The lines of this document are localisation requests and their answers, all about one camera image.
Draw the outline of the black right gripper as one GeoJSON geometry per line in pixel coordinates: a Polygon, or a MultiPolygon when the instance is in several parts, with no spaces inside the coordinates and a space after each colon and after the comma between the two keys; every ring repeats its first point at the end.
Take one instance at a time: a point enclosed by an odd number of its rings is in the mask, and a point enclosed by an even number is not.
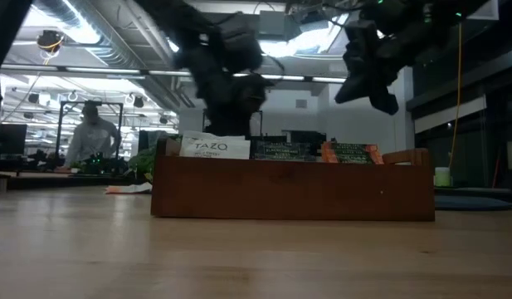
{"type": "Polygon", "coordinates": [[[349,43],[343,54],[348,78],[335,96],[338,104],[369,97],[388,115],[397,98],[381,80],[393,80],[405,66],[437,55],[446,47],[445,1],[366,1],[360,20],[344,26],[349,43]]]}

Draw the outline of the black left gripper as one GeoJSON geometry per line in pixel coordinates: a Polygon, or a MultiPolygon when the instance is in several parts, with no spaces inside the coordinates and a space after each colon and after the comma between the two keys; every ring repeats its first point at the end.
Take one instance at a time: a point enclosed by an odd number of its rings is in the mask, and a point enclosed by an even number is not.
{"type": "Polygon", "coordinates": [[[251,117],[266,101],[266,89],[274,86],[262,75],[251,73],[234,78],[240,70],[236,55],[223,41],[178,41],[176,63],[190,72],[197,96],[206,102],[233,102],[207,106],[210,125],[205,132],[216,136],[251,135],[251,117]]]}

